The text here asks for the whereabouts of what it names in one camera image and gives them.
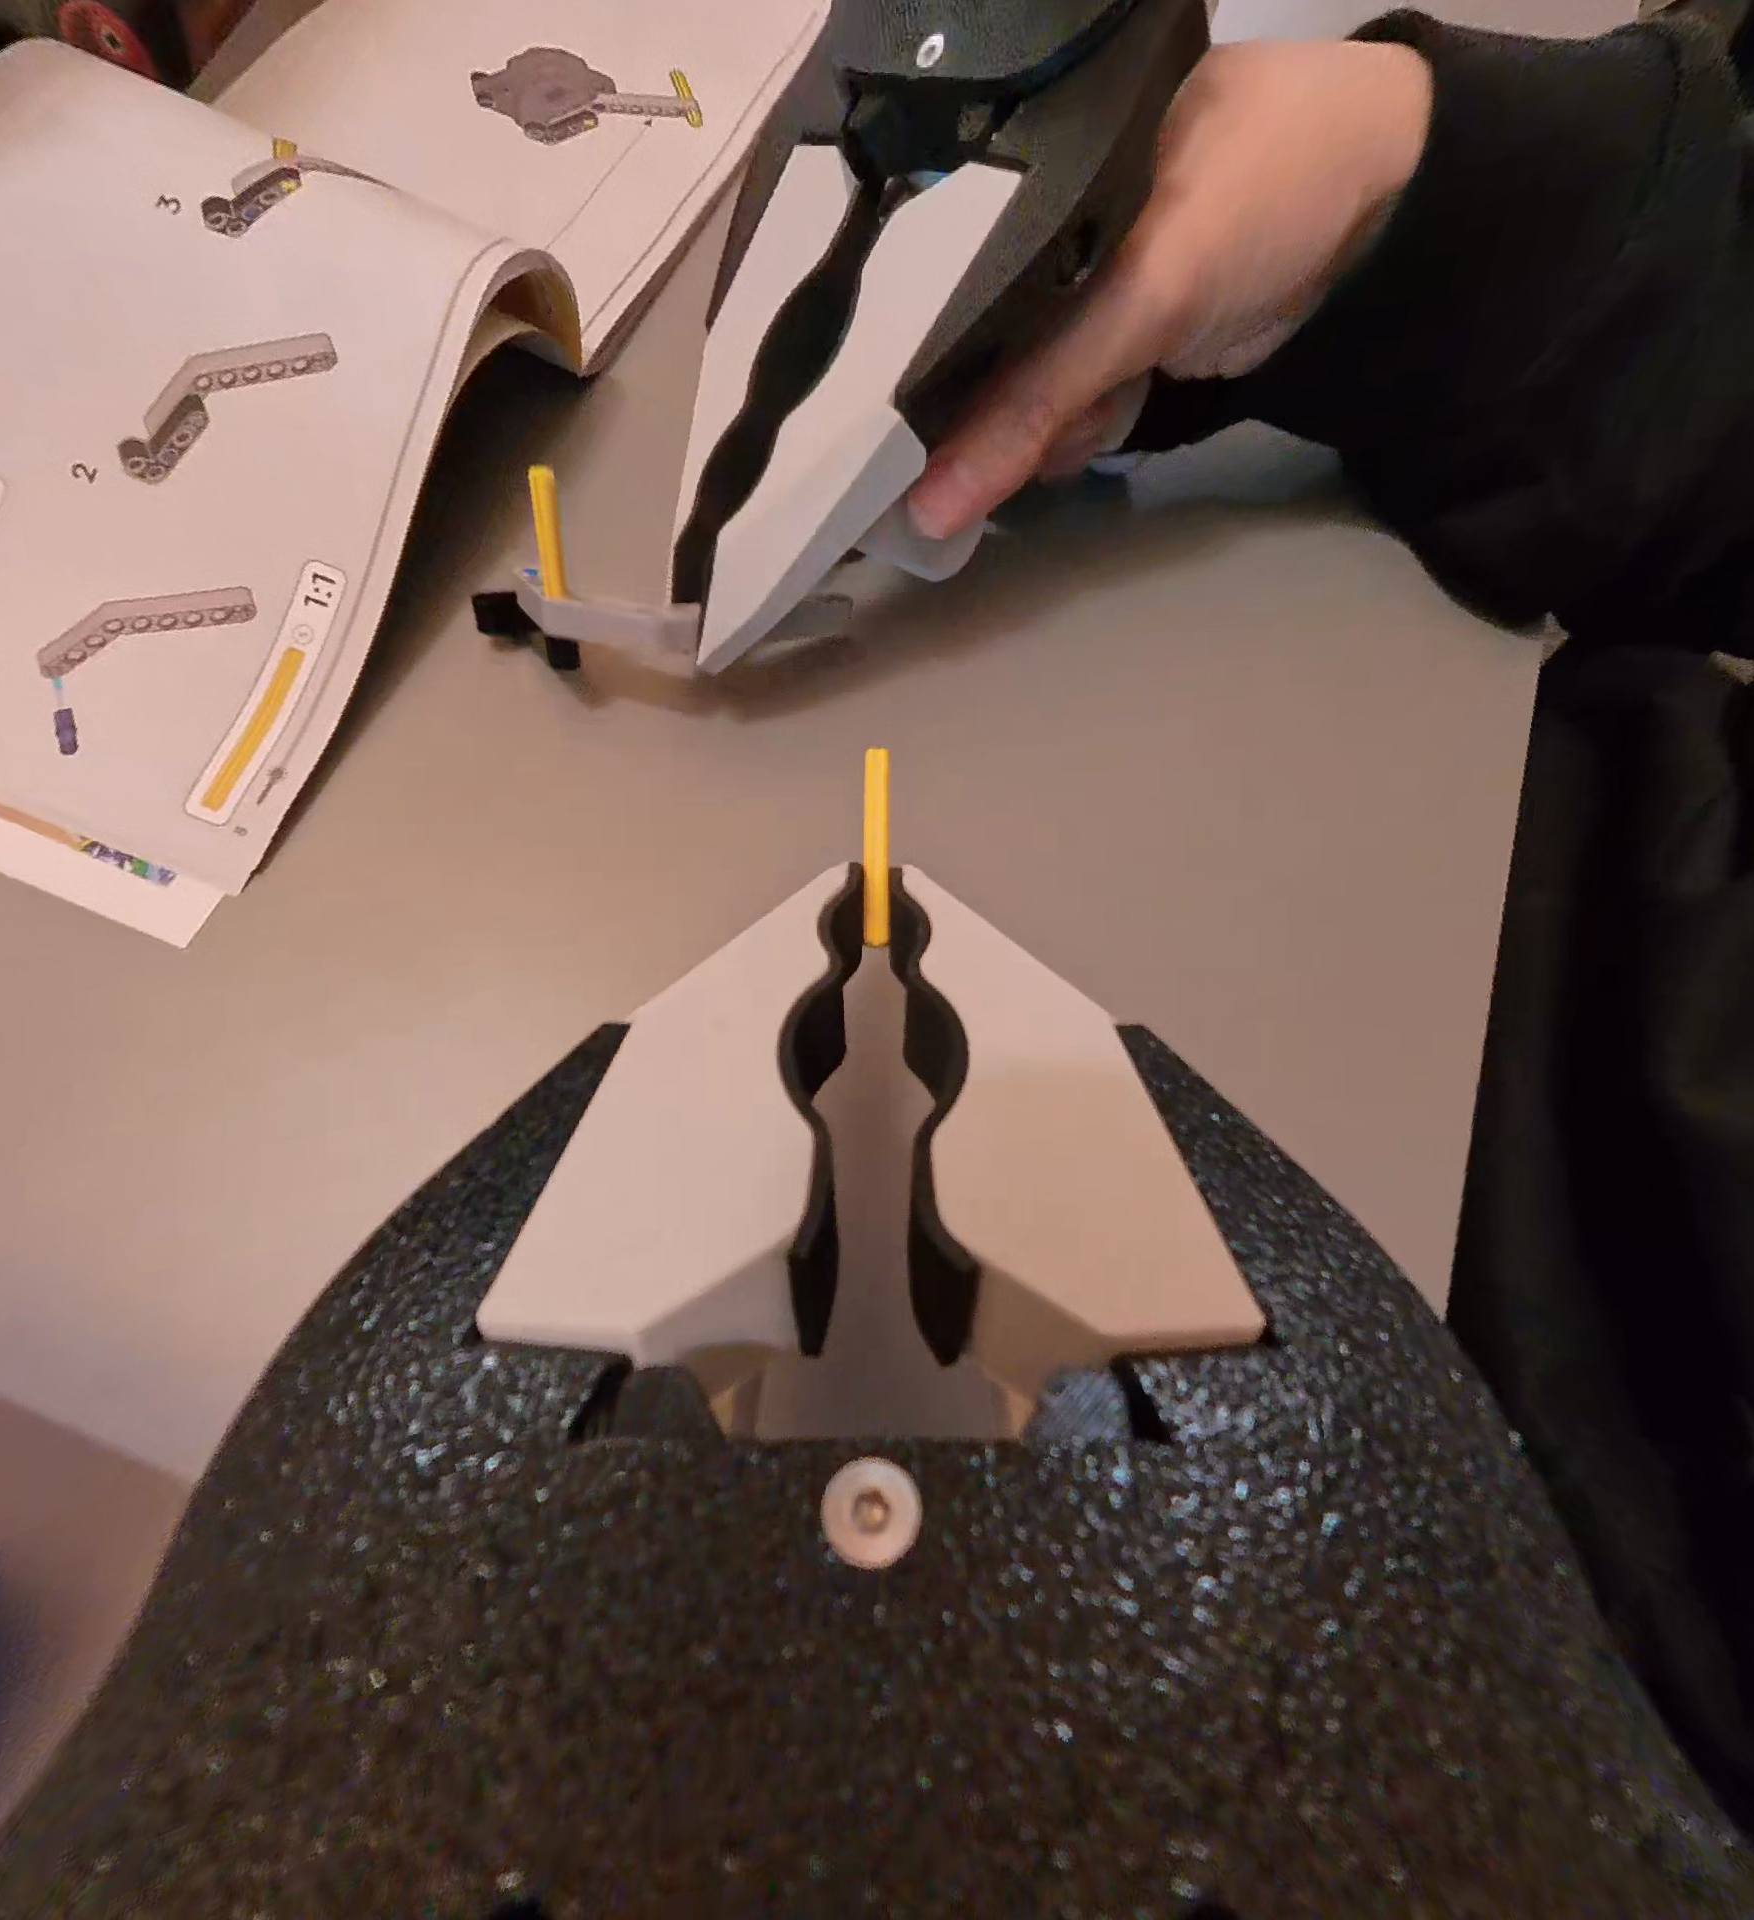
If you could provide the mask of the grey desk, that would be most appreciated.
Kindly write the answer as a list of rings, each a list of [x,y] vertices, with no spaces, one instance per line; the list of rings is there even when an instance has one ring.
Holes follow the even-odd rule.
[[[335,757],[187,950],[0,877],[0,1825],[260,1367],[602,1020],[860,844],[1141,1020],[1436,1306],[1536,648],[1240,427],[1044,490],[1009,552],[785,674],[574,681],[470,596],[557,468],[587,589],[670,546],[724,214],[593,387],[468,385]]]

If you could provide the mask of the person's right hand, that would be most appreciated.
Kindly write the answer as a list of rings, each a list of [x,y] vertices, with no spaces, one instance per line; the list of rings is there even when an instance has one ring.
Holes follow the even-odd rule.
[[[1388,222],[1431,110],[1428,60],[1396,42],[1206,55],[1164,122],[1130,235],[932,455],[913,528],[951,538],[1026,483],[1115,452],[1156,373],[1237,378],[1267,360]]]

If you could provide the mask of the person's right forearm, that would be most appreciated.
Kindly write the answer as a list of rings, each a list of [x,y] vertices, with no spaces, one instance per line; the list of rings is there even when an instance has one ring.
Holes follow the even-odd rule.
[[[1754,659],[1754,5],[1351,40],[1430,68],[1413,177],[1259,368],[1153,373],[1126,452],[1262,421],[1488,619]]]

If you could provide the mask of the toy instruction booklet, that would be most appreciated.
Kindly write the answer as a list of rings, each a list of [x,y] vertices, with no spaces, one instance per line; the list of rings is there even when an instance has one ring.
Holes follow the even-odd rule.
[[[187,948],[486,357],[615,353],[829,5],[318,5],[210,102],[0,52],[0,874]]]

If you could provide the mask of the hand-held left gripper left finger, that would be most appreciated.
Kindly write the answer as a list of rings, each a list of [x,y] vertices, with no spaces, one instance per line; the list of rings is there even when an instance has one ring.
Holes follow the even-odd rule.
[[[838,1291],[835,1152],[866,871],[830,868],[639,1006],[476,1311],[485,1339],[691,1375],[758,1432]]]

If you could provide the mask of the black angled toy beam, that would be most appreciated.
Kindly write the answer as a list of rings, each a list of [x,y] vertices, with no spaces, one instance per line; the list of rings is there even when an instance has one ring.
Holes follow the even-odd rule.
[[[511,591],[474,594],[472,613],[481,635],[513,650],[530,650],[552,671],[570,674],[580,665],[578,643],[547,634]]]

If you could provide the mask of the grey angled toy beam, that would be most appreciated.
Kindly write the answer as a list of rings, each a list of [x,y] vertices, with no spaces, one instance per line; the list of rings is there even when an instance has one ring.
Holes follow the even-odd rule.
[[[836,641],[849,634],[857,604],[845,591],[817,591],[785,613],[752,641],[726,652],[704,648],[698,604],[637,604],[618,597],[549,597],[537,570],[523,570],[505,594],[505,605],[519,611],[543,638],[549,663],[570,669],[587,650],[620,654],[627,659],[678,678],[714,678],[752,656],[776,658],[813,643]]]

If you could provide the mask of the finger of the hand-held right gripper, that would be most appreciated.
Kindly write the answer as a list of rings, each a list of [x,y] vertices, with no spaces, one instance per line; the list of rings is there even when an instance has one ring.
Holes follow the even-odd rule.
[[[695,665],[762,643],[927,463],[907,368],[1019,188],[969,163],[898,201],[788,158],[710,321],[695,398]]]
[[[880,334],[854,334],[892,216],[832,143],[797,143],[710,314],[670,556],[670,601],[794,610],[873,544],[892,552],[892,378]]]

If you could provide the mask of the person's black clothing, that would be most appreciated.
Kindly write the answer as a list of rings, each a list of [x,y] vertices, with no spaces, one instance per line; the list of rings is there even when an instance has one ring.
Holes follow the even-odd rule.
[[[1542,667],[1448,1320],[1754,1840],[1754,675]]]

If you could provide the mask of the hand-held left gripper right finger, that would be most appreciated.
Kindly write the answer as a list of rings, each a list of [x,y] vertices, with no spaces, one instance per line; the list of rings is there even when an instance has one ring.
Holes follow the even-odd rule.
[[[1267,1317],[1118,1020],[925,871],[889,874],[915,1325],[1010,1430],[1060,1378],[1253,1348]]]

